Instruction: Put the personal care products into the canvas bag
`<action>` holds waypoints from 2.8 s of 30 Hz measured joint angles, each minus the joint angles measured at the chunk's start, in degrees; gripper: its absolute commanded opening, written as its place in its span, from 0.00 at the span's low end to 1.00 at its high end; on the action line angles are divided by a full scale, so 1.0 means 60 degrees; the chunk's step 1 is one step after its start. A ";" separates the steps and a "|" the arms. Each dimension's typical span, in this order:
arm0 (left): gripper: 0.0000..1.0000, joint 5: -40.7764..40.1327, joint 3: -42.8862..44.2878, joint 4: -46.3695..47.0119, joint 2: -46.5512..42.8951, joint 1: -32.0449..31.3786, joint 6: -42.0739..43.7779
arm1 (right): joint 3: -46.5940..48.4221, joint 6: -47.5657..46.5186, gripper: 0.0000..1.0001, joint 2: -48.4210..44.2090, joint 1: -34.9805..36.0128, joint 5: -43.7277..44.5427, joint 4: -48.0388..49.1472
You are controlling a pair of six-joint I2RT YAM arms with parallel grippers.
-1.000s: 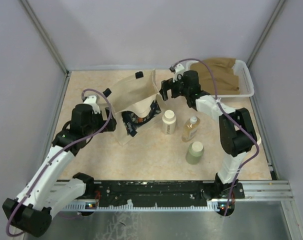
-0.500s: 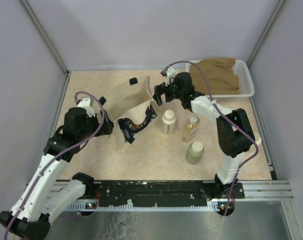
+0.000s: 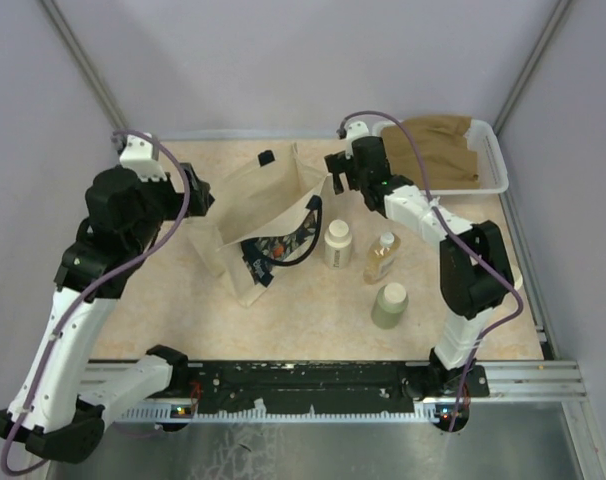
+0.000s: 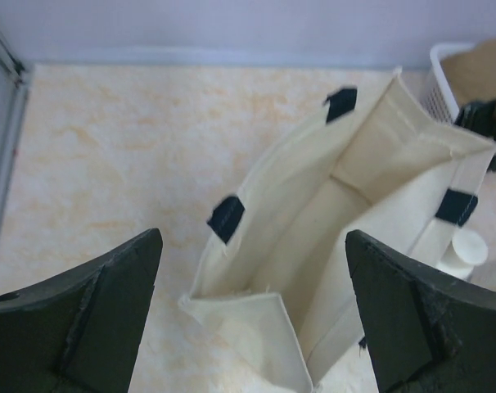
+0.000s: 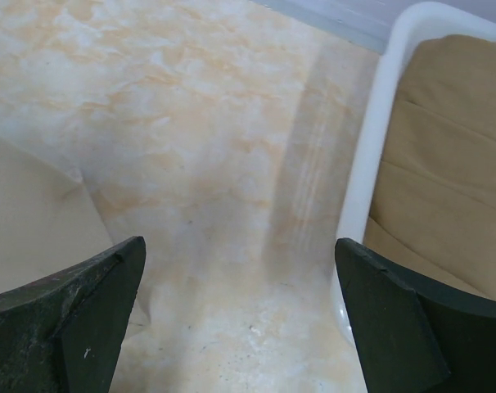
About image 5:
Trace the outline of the beige canvas tote bag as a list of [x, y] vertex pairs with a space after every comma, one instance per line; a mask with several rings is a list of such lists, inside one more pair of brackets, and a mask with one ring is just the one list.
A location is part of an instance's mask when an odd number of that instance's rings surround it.
[[0, 138], [0, 293], [114, 245], [77, 168]]

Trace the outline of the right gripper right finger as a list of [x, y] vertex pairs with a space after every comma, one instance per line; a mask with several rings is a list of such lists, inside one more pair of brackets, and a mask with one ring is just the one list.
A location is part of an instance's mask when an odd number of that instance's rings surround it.
[[496, 301], [349, 238], [335, 262], [368, 391], [496, 392]]

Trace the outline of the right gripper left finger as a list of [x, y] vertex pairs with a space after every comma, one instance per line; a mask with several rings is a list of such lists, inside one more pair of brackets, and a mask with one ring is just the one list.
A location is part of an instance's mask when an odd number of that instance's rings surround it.
[[108, 392], [146, 262], [131, 237], [0, 294], [0, 392]]

